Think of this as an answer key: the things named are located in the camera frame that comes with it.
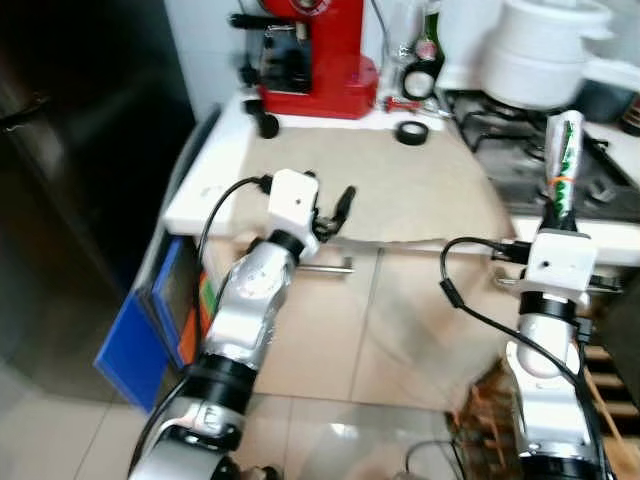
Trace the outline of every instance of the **red coffee machine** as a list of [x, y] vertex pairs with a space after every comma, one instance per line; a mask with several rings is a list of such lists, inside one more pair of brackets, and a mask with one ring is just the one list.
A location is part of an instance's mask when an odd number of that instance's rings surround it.
[[306, 93], [259, 86], [269, 112], [360, 118], [374, 106], [378, 73], [360, 54], [364, 0], [264, 0], [274, 15], [296, 24], [310, 42]]

